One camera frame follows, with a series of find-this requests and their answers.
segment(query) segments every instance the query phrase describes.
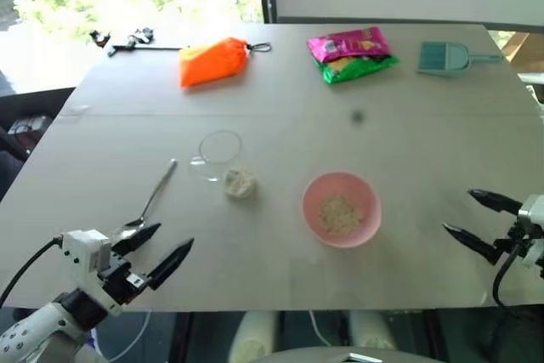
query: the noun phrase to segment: orange pouch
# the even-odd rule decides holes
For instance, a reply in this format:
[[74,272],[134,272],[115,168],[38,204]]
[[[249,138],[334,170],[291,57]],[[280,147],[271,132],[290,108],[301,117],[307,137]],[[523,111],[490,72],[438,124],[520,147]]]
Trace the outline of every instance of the orange pouch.
[[179,50],[181,86],[233,76],[246,68],[247,43],[227,37],[212,46]]

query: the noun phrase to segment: dustpan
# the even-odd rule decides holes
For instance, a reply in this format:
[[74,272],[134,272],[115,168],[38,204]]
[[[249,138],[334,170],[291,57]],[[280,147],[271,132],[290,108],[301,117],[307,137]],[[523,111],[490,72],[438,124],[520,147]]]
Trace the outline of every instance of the dustpan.
[[500,63],[502,54],[470,54],[467,46],[452,42],[424,42],[418,71],[442,77],[461,77],[472,63]]

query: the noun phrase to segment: black cable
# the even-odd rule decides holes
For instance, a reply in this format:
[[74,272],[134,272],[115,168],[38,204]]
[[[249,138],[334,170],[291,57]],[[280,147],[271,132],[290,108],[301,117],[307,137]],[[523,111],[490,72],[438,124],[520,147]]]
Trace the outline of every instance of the black cable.
[[519,244],[516,244],[515,247],[512,249],[512,252],[508,255],[508,258],[504,263],[502,263],[501,268],[499,269],[499,272],[496,273],[495,279],[493,280],[493,299],[495,300],[496,304],[499,305],[499,308],[501,308],[504,312],[507,314],[519,318],[516,314],[512,312],[510,308],[508,308],[502,301],[501,297],[499,296],[499,287],[501,286],[502,278],[504,278],[504,275],[508,272],[510,267],[512,266],[513,262],[515,261],[516,257],[519,255],[519,252],[521,251],[521,246]]
[[6,289],[4,289],[2,292],[2,296],[0,297],[0,309],[3,307],[3,303],[6,302],[6,299],[8,298],[9,293],[11,292],[12,289],[14,289],[14,286],[17,284],[17,281],[20,279],[20,277],[26,272],[27,269],[29,269],[29,267],[32,264],[34,264],[34,262],[38,258],[40,258],[49,248],[51,248],[54,245],[57,245],[60,247],[62,245],[62,238],[61,237],[53,238],[45,246],[40,248],[28,261],[26,261],[25,265],[23,265],[21,269],[17,271],[17,274],[15,274],[15,276],[9,282],[8,286],[6,286]]

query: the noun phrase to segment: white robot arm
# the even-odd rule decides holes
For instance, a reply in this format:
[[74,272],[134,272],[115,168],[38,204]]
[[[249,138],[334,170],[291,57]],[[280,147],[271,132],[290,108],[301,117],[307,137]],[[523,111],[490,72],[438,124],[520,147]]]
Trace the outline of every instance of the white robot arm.
[[[123,305],[145,288],[156,290],[192,248],[191,238],[148,275],[134,274],[124,256],[149,240],[159,227],[151,225],[114,246],[97,230],[63,234],[62,251],[77,289],[59,295],[11,326],[0,337],[0,363],[71,363],[76,356],[78,363],[83,361],[78,352],[87,342],[88,332],[107,315],[119,315]],[[100,361],[97,355],[90,358]]]

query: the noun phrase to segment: white table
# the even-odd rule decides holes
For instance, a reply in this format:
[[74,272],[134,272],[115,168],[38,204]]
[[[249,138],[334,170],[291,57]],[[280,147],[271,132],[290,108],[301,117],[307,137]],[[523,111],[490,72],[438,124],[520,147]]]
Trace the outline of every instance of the white table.
[[[181,166],[151,214],[163,226],[131,259],[148,270],[177,242],[192,236],[195,245],[175,275],[134,308],[490,304],[496,268],[440,224],[459,224],[492,241],[513,218],[481,207],[466,190],[519,200],[542,191],[542,125],[534,102],[507,63],[474,67],[456,80],[415,73],[422,40],[498,52],[481,26],[383,26],[401,63],[328,86],[305,40],[353,28],[229,30],[245,33],[250,43],[270,41],[274,50],[253,55],[243,75],[200,86],[197,94],[179,88],[176,52],[104,58],[0,204],[0,279],[5,283],[55,233],[110,232],[134,219],[167,161],[177,157]],[[355,109],[365,114],[359,126],[351,121]],[[229,201],[185,165],[205,135],[224,128],[243,140],[243,160],[259,178],[255,200]],[[382,227],[362,247],[327,247],[304,224],[306,185],[334,170],[359,174],[382,199]],[[544,301],[538,272],[514,265],[503,282],[504,301]],[[71,288],[67,276],[60,251],[52,251],[8,304],[37,307]]]

